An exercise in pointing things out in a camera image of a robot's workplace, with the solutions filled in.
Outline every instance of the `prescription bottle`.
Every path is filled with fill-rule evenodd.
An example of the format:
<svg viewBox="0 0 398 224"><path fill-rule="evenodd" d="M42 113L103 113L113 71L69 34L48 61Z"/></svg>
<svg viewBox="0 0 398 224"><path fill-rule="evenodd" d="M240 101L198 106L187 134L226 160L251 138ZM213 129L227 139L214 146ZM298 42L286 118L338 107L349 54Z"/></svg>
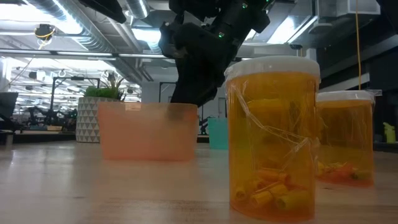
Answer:
<svg viewBox="0 0 398 224"><path fill-rule="evenodd" d="M373 103L373 95L366 91L318 94L319 180L373 185Z"/></svg>
<svg viewBox="0 0 398 224"><path fill-rule="evenodd" d="M318 64L261 57L236 63L225 75L231 206L269 221L312 219Z"/></svg>

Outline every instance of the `ductwork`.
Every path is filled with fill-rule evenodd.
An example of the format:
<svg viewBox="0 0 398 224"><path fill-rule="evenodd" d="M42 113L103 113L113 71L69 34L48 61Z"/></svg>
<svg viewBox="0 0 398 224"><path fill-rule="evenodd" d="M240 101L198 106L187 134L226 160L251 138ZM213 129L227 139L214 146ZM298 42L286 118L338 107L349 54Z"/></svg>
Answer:
<svg viewBox="0 0 398 224"><path fill-rule="evenodd" d="M143 19L149 15L149 5L146 0L126 0L126 2L135 19Z"/></svg>
<svg viewBox="0 0 398 224"><path fill-rule="evenodd" d="M83 28L81 35L89 36L76 38L75 40L89 51L116 52L116 49L108 42L98 28L81 11L74 0L24 0L35 6L43 13L50 14L60 22L74 19ZM122 76L129 82L141 83L142 75L138 69L127 64L123 59L107 62L118 69Z"/></svg>

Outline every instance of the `ceiling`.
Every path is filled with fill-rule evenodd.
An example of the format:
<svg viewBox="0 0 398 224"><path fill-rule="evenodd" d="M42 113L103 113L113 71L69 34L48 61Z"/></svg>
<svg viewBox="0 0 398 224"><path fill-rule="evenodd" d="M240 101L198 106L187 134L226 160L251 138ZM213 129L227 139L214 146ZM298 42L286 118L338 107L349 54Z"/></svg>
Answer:
<svg viewBox="0 0 398 224"><path fill-rule="evenodd" d="M125 0L118 1L127 12ZM240 48L238 57L298 54L305 56L307 48L335 44L339 39L355 32L352 13L342 16L327 14L324 9L333 11L335 6L330 4L325 6L326 1L316 1L317 5L314 6L312 0L297 0L295 2L276 0L267 11L271 24L260 34L250 33ZM74 12L63 24L54 23L54 18L51 15L44 14L34 6L18 4L22 1L13 0L11 2L13 4L1 4L0 6L0 49L37 50L41 47L42 50L86 52L88 51L86 45L81 43L84 37L79 37L80 31L73 35L67 33L67 30L73 28L73 25L81 26L84 24L83 31L89 30L86 33L95 34L101 41L105 42L105 45L108 46L106 52L153 54L154 52L158 53L157 44L151 43L160 37L159 27L163 21L172 21L175 16L169 10L168 1L147 0L151 8L149 15L141 21L134 20L133 30L131 30L130 24L117 24L106 16L81 5L77 0L68 0ZM361 26L375 16L377 14L361 14ZM185 21L201 24L190 14L185 16ZM313 26L322 22L333 24L332 29L310 34L309 31ZM50 40L51 42L47 45L42 45L42 40L36 38L33 33L34 29L43 23L52 24L57 28L56 33ZM344 32L334 34L335 29L339 29L339 27L343 27ZM303 45L303 51L300 53L292 50L288 45L288 41L292 40L294 35L299 32L301 34L291 41L291 44ZM105 79L107 74L115 72L120 77L127 77L128 81L123 82L123 88L134 90L133 93L127 94L126 99L128 101L139 101L141 99L139 85L142 82L175 82L178 78L174 61L168 59L117 58L117 62L114 62L113 59L115 58L107 61L93 57L80 57L78 60L74 57L60 58L55 55L49 55L48 58L32 59L32 57L10 57L6 54L2 56L2 60L7 60L9 67L12 67L12 85L9 91L21 93L18 98L18 103L21 106L39 105L48 108L52 77L60 75ZM27 64L29 65L26 71L22 72ZM41 79L33 80L29 78L29 72L38 72L41 74ZM80 82L67 80L59 84L55 90L55 109L75 108L77 99L84 94L85 88L90 85L92 83L88 80Z"/></svg>

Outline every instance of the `potted plant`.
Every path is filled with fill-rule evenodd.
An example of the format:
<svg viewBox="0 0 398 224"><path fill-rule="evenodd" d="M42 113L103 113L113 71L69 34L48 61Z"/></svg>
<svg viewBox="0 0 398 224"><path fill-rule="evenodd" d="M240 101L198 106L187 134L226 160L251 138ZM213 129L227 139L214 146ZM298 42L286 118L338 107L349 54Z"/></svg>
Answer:
<svg viewBox="0 0 398 224"><path fill-rule="evenodd" d="M98 127L97 111L98 102L124 101L126 94L120 90L123 78L115 79L109 75L108 81L101 81L103 88L89 86L84 97L78 102L76 124L76 140L78 142L100 142L100 128Z"/></svg>

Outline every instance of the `geometric patterned planter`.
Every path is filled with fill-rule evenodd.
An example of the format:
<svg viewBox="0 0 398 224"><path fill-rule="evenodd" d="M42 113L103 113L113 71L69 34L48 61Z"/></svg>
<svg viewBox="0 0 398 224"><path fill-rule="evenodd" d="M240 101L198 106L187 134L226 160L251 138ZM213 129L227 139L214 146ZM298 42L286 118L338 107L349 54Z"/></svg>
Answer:
<svg viewBox="0 0 398 224"><path fill-rule="evenodd" d="M76 140L78 142L100 142L100 127L98 127L97 120L98 102L115 101L118 100L91 96L79 98L76 124Z"/></svg>

